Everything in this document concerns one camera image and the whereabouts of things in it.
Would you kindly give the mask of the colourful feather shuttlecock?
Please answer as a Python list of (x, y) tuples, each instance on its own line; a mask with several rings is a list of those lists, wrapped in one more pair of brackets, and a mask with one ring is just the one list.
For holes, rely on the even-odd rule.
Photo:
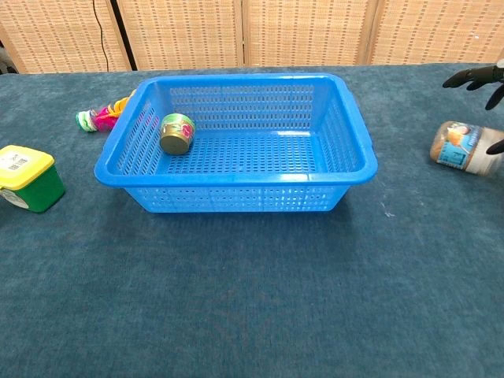
[(129, 96), (108, 104), (100, 110), (80, 111), (76, 114), (76, 123), (86, 132), (110, 132), (134, 94), (135, 90)]

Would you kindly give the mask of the clear jar with blue label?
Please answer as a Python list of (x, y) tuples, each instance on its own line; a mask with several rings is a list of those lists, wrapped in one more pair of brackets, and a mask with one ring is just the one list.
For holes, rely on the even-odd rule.
[(489, 176), (504, 162), (504, 153), (490, 155), (487, 149), (502, 139), (503, 131), (450, 120), (436, 132), (430, 157), (441, 165)]

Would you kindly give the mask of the teal carpet table cloth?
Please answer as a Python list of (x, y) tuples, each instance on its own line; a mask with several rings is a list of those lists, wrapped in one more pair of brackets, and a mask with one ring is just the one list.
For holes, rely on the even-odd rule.
[(0, 75), (0, 146), (52, 154), (65, 196), (0, 199), (0, 378), (504, 378), (504, 167), (433, 162), (447, 120), (504, 127), (457, 65), (333, 67), (379, 168), (329, 213), (146, 212), (101, 185), (78, 111), (149, 72)]

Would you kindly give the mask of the small green tin can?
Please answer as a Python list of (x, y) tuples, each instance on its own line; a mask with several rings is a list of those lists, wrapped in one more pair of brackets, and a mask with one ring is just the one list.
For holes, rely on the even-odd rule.
[(195, 132), (195, 124), (189, 117), (181, 113), (168, 114), (161, 122), (161, 148), (167, 154), (185, 154), (191, 147)]

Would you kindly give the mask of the woven bamboo folding screen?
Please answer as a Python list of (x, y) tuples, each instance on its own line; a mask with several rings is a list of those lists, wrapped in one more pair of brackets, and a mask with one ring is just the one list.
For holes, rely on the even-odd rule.
[(18, 72), (492, 63), (504, 0), (0, 0)]

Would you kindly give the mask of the blue plastic mesh basket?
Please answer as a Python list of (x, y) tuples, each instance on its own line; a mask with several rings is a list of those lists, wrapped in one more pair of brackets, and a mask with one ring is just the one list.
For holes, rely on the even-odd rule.
[[(195, 124), (188, 152), (160, 145), (162, 119)], [(373, 178), (372, 140), (346, 83), (328, 73), (158, 76), (109, 134), (96, 179), (151, 213), (329, 211)]]

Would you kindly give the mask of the right black grey robot hand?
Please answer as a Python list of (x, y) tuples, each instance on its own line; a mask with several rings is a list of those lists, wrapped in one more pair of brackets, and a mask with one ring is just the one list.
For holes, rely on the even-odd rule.
[(466, 90), (475, 91), (491, 83), (500, 83), (501, 85), (488, 99), (486, 110), (494, 109), (504, 99), (504, 58), (499, 59), (494, 65), (456, 72), (444, 81), (442, 87), (457, 88), (468, 84)]

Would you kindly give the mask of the green box with yellow lid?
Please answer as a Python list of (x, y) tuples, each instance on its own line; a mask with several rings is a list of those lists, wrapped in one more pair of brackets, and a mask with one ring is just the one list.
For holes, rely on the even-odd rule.
[(65, 193), (54, 158), (25, 146), (0, 149), (0, 198), (34, 213), (43, 213)]

